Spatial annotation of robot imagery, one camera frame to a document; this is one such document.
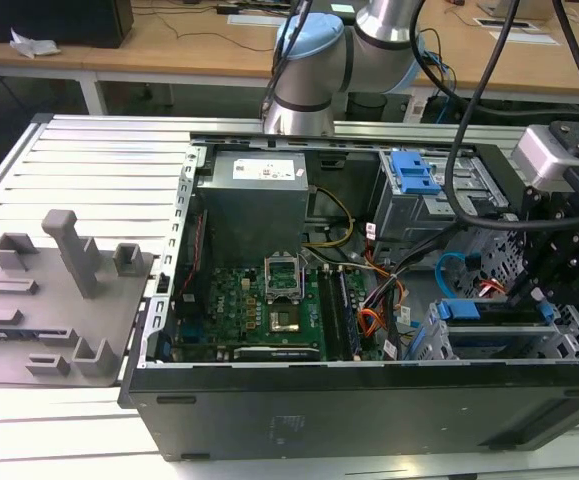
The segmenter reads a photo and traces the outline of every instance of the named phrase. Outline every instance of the black cable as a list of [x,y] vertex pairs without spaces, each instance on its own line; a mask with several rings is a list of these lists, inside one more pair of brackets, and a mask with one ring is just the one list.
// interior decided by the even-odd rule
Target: black cable
[[[264,118],[264,116],[267,113],[268,108],[270,107],[270,99],[273,95],[273,93],[276,90],[276,86],[278,85],[278,81],[280,80],[280,77],[282,76],[282,73],[284,72],[284,69],[287,66],[287,63],[289,62],[289,53],[291,52],[291,50],[293,49],[294,45],[296,44],[296,41],[298,40],[298,36],[300,35],[300,32],[302,31],[302,28],[305,25],[305,22],[307,21],[307,17],[309,15],[309,11],[311,10],[311,5],[313,4],[313,0],[298,0],[299,3],[298,5],[294,8],[293,3],[292,3],[292,7],[291,7],[291,11],[289,13],[289,18],[286,21],[285,27],[283,29],[283,35],[281,37],[281,39],[283,40],[282,42],[282,47],[281,49],[278,49],[278,46],[280,46],[280,42],[278,43],[278,46],[276,46],[276,48],[280,51],[280,57],[278,60],[278,64],[276,66],[276,68],[273,69],[272,72],[272,77],[271,80],[269,80],[269,83],[267,84],[267,88],[265,89],[265,96],[263,97],[263,101],[262,104],[260,106],[260,116],[262,118]],[[287,45],[287,48],[284,48],[284,38],[285,35],[287,34],[287,29],[289,28],[289,22],[291,21],[291,18],[294,16],[294,13],[299,9],[300,5],[304,4],[304,8],[302,9],[302,11],[300,12],[300,17],[297,21],[296,27],[294,28],[293,32],[291,32],[291,37],[289,38],[289,43]]]
[[273,50],[273,48],[267,48],[267,49],[260,49],[260,48],[254,48],[254,47],[249,47],[247,45],[243,45],[240,42],[235,41],[232,38],[226,37],[220,33],[215,33],[215,32],[191,32],[191,33],[178,33],[178,30],[176,30],[175,28],[173,28],[171,25],[169,25],[167,23],[167,21],[162,18],[157,12],[154,12],[156,14],[156,16],[162,21],[162,23],[165,24],[165,26],[171,30],[172,32],[174,32],[176,34],[176,40],[180,40],[182,37],[192,37],[192,36],[198,36],[198,35],[214,35],[216,37],[220,37],[224,40],[227,40],[235,45],[238,45],[241,48],[245,48],[247,50],[251,50],[253,52],[270,52],[271,50]]
[[[453,101],[457,102],[463,108],[468,107],[469,102],[464,98],[457,95],[455,92],[452,92],[449,88],[447,88],[436,75],[433,73],[431,68],[425,63],[424,59],[422,58],[422,54],[418,50],[418,35],[416,33],[416,29],[418,26],[418,18],[420,17],[420,12],[422,11],[422,7],[424,6],[426,0],[418,0],[418,4],[414,9],[411,15],[411,23],[409,24],[409,42],[411,44],[411,51],[413,52],[413,56],[416,59],[418,65],[422,71],[427,75],[429,80],[438,88],[442,93],[450,97]],[[570,115],[579,117],[579,111],[576,110],[516,110],[516,111],[504,111],[504,110],[495,110],[493,108],[487,108],[480,105],[476,105],[475,109],[482,113],[487,113],[489,115],[497,115],[499,117],[527,117],[532,115],[542,116],[542,115]]]
[[509,222],[503,220],[491,220],[488,218],[480,218],[477,216],[469,215],[463,208],[458,198],[456,196],[456,192],[453,185],[453,177],[454,177],[454,167],[456,164],[456,160],[458,157],[458,151],[462,145],[462,141],[464,139],[465,133],[467,131],[467,127],[469,126],[469,121],[471,120],[471,116],[476,109],[476,105],[478,100],[482,96],[485,88],[487,87],[487,83],[493,74],[493,71],[496,68],[496,64],[498,63],[498,59],[504,49],[505,42],[507,37],[509,36],[509,32],[511,31],[513,20],[518,9],[520,0],[513,0],[509,8],[509,13],[505,19],[504,26],[502,31],[500,32],[500,37],[498,37],[498,41],[496,42],[496,46],[494,47],[493,53],[489,62],[487,63],[487,67],[483,73],[482,79],[478,84],[474,92],[474,96],[469,102],[469,106],[465,111],[462,120],[460,121],[460,125],[458,127],[458,131],[456,132],[456,137],[451,145],[451,151],[449,152],[449,156],[447,158],[447,163],[445,165],[445,193],[447,195],[447,201],[449,205],[453,209],[456,217],[465,224],[472,225],[475,227],[486,228],[489,230],[503,230],[503,231],[546,231],[546,230],[571,230],[575,228],[579,228],[579,217],[574,218],[563,218],[559,220],[530,220],[530,221],[517,221],[517,222]]
[[565,8],[562,5],[562,0],[553,0],[553,8],[556,11],[558,22],[562,27],[562,33],[564,33],[565,39],[567,40],[567,45],[569,45],[573,61],[576,62],[576,67],[578,67],[579,71],[579,45],[576,36],[573,34],[573,30],[571,30],[569,17],[567,17],[567,12],[565,12]]
[[[402,272],[406,268],[420,262],[426,255],[435,251],[444,249],[447,246],[449,240],[451,240],[464,226],[458,222],[453,222],[447,225],[445,228],[440,230],[439,232],[434,232],[428,238],[425,238],[419,241],[416,245],[414,245],[407,254],[400,259],[400,261],[392,267],[390,273],[397,274]],[[367,300],[367,304],[365,305],[367,308],[376,308],[384,295],[388,293],[390,290],[396,286],[396,278],[389,277],[387,280],[383,282],[383,284],[376,290],[376,295],[371,298],[371,300]]]
[[387,327],[387,340],[396,347],[395,360],[402,360],[402,340],[400,339],[400,332],[398,331],[396,319],[393,318],[393,299],[394,291],[391,289],[385,295],[382,308],[384,311],[385,325]]
[[29,116],[29,111],[27,110],[27,107],[25,106],[25,104],[22,103],[22,101],[16,96],[15,93],[13,93],[13,90],[11,90],[11,88],[9,88],[9,85],[7,85],[7,83],[5,82],[5,79],[2,78],[1,76],[0,76],[0,83],[2,84],[3,87],[5,87],[5,90],[7,90],[7,92],[9,92],[9,95],[11,95],[11,98],[13,98],[13,100],[20,107],[20,109],[24,112],[24,114],[26,116]]

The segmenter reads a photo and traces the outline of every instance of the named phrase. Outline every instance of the table leg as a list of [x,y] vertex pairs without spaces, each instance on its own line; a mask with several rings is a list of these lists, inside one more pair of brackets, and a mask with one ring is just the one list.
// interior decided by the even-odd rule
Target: table leg
[[414,88],[411,91],[411,99],[407,110],[405,111],[404,123],[420,123],[422,116],[427,108],[427,100],[429,99],[429,90],[426,88]]
[[85,97],[89,115],[107,115],[107,105],[105,104],[100,82],[98,82],[94,76],[81,78],[78,81],[80,82],[82,95]]
[[153,83],[151,84],[153,100],[158,105],[172,107],[175,101],[173,94],[173,85],[170,83]]

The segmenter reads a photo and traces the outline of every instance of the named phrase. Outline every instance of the black side panel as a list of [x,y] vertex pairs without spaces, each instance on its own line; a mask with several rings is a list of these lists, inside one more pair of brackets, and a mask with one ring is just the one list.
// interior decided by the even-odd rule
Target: black side panel
[[476,145],[476,155],[480,157],[484,166],[509,200],[511,207],[520,212],[524,198],[525,185],[518,178],[518,174],[507,161],[500,149],[495,145]]
[[[579,399],[563,399],[550,387],[223,391],[183,402],[146,392],[132,397],[146,404],[140,415],[170,460],[533,450],[579,423]],[[359,405],[372,413],[358,415]]]

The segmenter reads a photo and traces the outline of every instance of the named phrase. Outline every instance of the wire bundle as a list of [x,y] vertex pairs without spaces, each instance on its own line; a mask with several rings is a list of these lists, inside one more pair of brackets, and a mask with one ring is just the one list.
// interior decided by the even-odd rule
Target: wire bundle
[[[425,72],[425,74],[432,80],[432,82],[438,86],[445,94],[455,96],[461,104],[467,103],[467,109],[463,118],[458,126],[458,131],[456,132],[456,136],[454,141],[451,145],[451,150],[449,152],[449,156],[447,158],[447,163],[445,165],[445,193],[447,195],[447,201],[449,205],[453,209],[456,217],[464,223],[465,225],[472,225],[475,227],[486,228],[490,230],[502,230],[502,231],[524,231],[524,232],[536,232],[536,231],[559,231],[559,230],[571,230],[579,227],[579,217],[574,218],[562,218],[562,219],[555,219],[555,220],[531,220],[531,221],[503,221],[503,220],[491,220],[488,218],[481,218],[475,215],[469,215],[456,196],[455,187],[453,185],[453,178],[454,178],[454,169],[455,164],[458,157],[458,152],[462,145],[462,141],[464,140],[465,133],[467,131],[467,127],[469,126],[469,122],[473,113],[476,110],[482,111],[489,111],[489,109],[484,109],[478,105],[480,98],[484,90],[489,83],[489,79],[491,78],[500,55],[502,54],[502,50],[504,49],[505,43],[509,36],[509,32],[513,27],[513,21],[516,16],[516,12],[518,10],[518,6],[520,4],[520,0],[513,0],[509,7],[509,13],[505,18],[504,25],[500,32],[500,36],[498,37],[498,41],[494,47],[493,53],[485,71],[482,75],[482,79],[478,84],[477,88],[474,91],[473,97],[471,101],[466,102],[465,100],[461,99],[457,95],[455,95],[451,90],[447,89],[445,85],[443,85],[440,80],[433,74],[433,72],[429,69],[429,67],[425,64],[424,60],[422,60],[420,52],[417,49],[417,40],[416,40],[416,27],[418,24],[418,17],[420,16],[420,12],[422,7],[424,6],[426,0],[419,0],[416,9],[413,12],[411,17],[411,23],[409,26],[409,33],[412,35],[410,39],[411,42],[411,49],[413,52],[416,61],[420,64],[420,67]],[[554,9],[556,11],[556,16],[562,26],[562,30],[565,34],[565,38],[567,39],[567,43],[571,50],[572,56],[576,63],[576,66],[579,70],[579,46],[576,41],[575,35],[571,30],[571,25],[569,24],[569,20],[567,18],[567,14],[564,10],[562,2],[560,0],[553,0]],[[543,114],[549,112],[550,114],[556,113],[556,111],[537,111],[537,114]],[[576,112],[564,112],[563,114],[572,114]]]

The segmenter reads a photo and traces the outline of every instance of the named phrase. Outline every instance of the floor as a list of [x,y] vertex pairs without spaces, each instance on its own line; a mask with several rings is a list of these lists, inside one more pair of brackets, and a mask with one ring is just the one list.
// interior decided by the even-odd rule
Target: floor
[[[23,104],[19,105],[7,91],[0,80],[0,162],[24,131],[35,113],[86,114],[86,107],[79,86],[76,82],[66,80],[47,80],[29,78],[6,78],[3,80]],[[160,115],[192,116],[223,118],[255,118],[258,116],[262,89],[239,88],[238,95],[233,95],[233,88],[213,86],[174,86],[174,105],[163,105],[165,97],[163,85],[145,85],[128,83],[105,83],[103,85],[111,115]],[[371,95],[357,98],[357,103],[381,105],[386,98]],[[407,97],[390,96],[379,117],[385,122],[402,121]],[[511,105],[506,102],[495,102],[497,108],[541,108],[542,105]],[[364,117],[352,117],[345,113],[347,99],[344,95],[334,97],[334,116],[338,120],[366,120]],[[430,102],[423,122],[435,123],[444,106],[444,98]],[[380,114],[380,108],[369,112],[369,115]],[[443,123],[455,123],[459,112],[449,109]],[[523,118],[511,123],[500,122],[498,118],[477,115],[473,122],[485,125],[528,125],[544,122],[544,118]]]

